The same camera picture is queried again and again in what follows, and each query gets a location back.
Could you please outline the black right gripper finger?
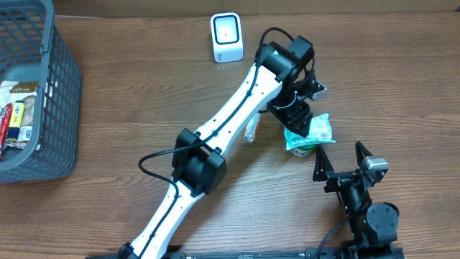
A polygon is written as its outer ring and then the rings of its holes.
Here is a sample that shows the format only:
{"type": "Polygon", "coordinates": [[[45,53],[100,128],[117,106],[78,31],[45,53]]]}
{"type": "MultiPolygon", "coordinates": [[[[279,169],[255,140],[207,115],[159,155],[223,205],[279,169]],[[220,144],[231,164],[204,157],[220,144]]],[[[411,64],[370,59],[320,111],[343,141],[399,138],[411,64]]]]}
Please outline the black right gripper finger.
{"type": "Polygon", "coordinates": [[[360,141],[355,143],[355,151],[358,167],[360,169],[370,169],[373,154],[371,154],[360,141]]]}
{"type": "Polygon", "coordinates": [[[327,181],[335,173],[328,156],[321,145],[316,147],[316,163],[313,181],[327,181]]]}

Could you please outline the teal white snack packet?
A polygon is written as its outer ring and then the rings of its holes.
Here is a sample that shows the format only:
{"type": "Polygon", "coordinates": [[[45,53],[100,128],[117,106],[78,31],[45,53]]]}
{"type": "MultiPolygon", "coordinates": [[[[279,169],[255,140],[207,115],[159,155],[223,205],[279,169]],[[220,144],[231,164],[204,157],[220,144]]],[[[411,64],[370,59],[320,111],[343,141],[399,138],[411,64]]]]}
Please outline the teal white snack packet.
{"type": "Polygon", "coordinates": [[[310,129],[307,137],[301,137],[289,131],[287,128],[284,130],[285,136],[285,149],[286,150],[312,150],[316,145],[335,143],[332,138],[333,131],[329,122],[329,114],[325,113],[312,118],[310,129]]]}

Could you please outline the orange white small packet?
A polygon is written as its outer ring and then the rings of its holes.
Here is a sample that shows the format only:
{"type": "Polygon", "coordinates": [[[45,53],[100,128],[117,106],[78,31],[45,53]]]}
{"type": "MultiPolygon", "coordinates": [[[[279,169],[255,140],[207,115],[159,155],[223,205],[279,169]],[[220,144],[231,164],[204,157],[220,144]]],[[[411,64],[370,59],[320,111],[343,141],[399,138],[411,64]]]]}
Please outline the orange white small packet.
{"type": "Polygon", "coordinates": [[[247,142],[253,142],[256,137],[256,131],[259,125],[260,114],[257,112],[247,123],[244,129],[244,140],[247,142]]]}

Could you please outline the yellow black tube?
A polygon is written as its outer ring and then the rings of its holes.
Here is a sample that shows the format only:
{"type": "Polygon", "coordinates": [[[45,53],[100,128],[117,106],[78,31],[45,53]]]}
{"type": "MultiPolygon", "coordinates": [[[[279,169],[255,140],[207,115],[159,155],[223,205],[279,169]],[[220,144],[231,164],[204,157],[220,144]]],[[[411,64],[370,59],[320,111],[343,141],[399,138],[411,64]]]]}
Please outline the yellow black tube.
{"type": "Polygon", "coordinates": [[[25,103],[23,101],[16,101],[14,103],[11,120],[9,123],[9,130],[6,136],[8,141],[17,140],[19,136],[21,124],[22,124],[22,119],[24,116],[24,109],[25,109],[25,103]]]}

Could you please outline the beige snack bag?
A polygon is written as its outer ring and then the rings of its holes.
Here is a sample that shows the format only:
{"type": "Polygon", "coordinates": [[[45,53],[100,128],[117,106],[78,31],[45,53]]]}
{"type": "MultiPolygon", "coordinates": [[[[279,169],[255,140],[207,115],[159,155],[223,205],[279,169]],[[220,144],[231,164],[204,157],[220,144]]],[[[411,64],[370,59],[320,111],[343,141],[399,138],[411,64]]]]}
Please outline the beige snack bag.
{"type": "Polygon", "coordinates": [[[32,138],[38,82],[1,82],[4,146],[25,149],[32,138]]]}

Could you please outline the red snack bar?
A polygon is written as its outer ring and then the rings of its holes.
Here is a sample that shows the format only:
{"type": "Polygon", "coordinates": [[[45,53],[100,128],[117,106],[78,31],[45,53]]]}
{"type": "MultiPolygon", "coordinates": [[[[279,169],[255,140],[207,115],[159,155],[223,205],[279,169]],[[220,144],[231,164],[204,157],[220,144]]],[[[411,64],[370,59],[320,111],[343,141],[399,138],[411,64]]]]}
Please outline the red snack bar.
{"type": "Polygon", "coordinates": [[[6,136],[9,130],[9,123],[12,117],[13,104],[9,103],[5,106],[3,116],[1,118],[1,151],[5,147],[6,136]]]}

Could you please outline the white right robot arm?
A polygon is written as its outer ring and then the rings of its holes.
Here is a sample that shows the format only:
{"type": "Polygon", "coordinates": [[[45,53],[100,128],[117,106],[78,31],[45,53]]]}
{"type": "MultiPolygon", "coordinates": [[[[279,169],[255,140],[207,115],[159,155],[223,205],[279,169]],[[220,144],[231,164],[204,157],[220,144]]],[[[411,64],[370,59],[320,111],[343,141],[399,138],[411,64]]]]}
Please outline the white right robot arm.
{"type": "Polygon", "coordinates": [[[404,258],[403,250],[392,246],[397,240],[399,209],[388,202],[373,203],[369,194],[369,189],[386,175],[388,162],[373,155],[360,141],[355,143],[355,151],[357,167],[337,173],[323,147],[316,148],[313,180],[324,181],[324,191],[337,195],[346,218],[326,234],[317,251],[308,254],[314,258],[404,258]],[[339,247],[325,248],[328,238],[345,224],[349,224],[352,238],[339,247]]]}

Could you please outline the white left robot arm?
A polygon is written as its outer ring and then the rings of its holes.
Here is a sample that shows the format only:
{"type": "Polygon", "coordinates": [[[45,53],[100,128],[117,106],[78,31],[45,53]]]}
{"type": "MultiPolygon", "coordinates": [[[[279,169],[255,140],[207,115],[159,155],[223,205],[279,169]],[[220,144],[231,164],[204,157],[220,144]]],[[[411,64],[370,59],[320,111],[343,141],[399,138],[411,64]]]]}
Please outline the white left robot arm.
{"type": "Polygon", "coordinates": [[[165,198],[144,230],[124,244],[118,258],[162,258],[186,214],[203,196],[210,194],[226,175],[226,154],[237,135],[262,107],[291,132],[305,137],[313,118],[304,100],[314,86],[313,44],[302,36],[283,47],[276,42],[259,43],[254,65],[231,98],[196,131],[184,129],[172,150],[146,155],[139,169],[151,176],[143,164],[162,155],[172,155],[173,172],[163,180],[169,187],[165,198]]]}

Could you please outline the white barcode scanner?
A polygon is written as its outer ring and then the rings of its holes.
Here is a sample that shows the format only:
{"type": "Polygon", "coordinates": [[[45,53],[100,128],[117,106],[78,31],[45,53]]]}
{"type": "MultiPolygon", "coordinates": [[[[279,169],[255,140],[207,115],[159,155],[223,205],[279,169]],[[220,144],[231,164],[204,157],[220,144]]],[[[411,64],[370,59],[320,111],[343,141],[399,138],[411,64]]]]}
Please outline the white barcode scanner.
{"type": "Polygon", "coordinates": [[[240,17],[235,12],[214,14],[210,19],[213,56],[217,63],[240,61],[244,43],[240,17]]]}

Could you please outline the green lid jar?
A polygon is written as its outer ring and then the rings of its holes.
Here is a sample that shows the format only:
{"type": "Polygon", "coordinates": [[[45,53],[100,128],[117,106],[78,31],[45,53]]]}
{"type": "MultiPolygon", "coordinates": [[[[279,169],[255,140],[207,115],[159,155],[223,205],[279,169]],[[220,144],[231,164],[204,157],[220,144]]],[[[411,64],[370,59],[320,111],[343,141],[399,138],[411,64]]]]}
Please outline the green lid jar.
{"type": "Polygon", "coordinates": [[[316,148],[316,145],[304,145],[300,147],[294,147],[290,150],[290,152],[298,157],[306,157],[309,156],[316,148]]]}

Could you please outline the grey plastic mesh basket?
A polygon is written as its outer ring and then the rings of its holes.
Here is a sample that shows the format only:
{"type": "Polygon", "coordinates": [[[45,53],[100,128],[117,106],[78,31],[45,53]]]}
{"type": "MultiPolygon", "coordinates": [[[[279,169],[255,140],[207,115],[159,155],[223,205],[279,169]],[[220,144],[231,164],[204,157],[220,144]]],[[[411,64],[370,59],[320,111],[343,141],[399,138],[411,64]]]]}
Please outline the grey plastic mesh basket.
{"type": "Polygon", "coordinates": [[[1,80],[36,82],[31,139],[1,159],[1,182],[69,176],[76,164],[82,75],[47,0],[1,2],[1,80]]]}

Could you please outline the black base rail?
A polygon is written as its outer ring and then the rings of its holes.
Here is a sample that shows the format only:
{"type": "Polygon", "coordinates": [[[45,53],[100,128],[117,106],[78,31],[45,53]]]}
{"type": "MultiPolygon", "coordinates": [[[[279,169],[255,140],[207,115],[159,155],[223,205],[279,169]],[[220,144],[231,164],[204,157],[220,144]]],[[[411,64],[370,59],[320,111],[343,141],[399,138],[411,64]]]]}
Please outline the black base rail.
{"type": "MultiPolygon", "coordinates": [[[[184,253],[170,252],[166,253],[163,258],[166,259],[316,259],[317,248],[306,248],[304,251],[284,251],[284,252],[242,252],[242,253],[184,253]]],[[[361,254],[347,255],[339,248],[323,248],[320,253],[320,259],[405,259],[402,248],[393,250],[365,250],[361,254]]]]}

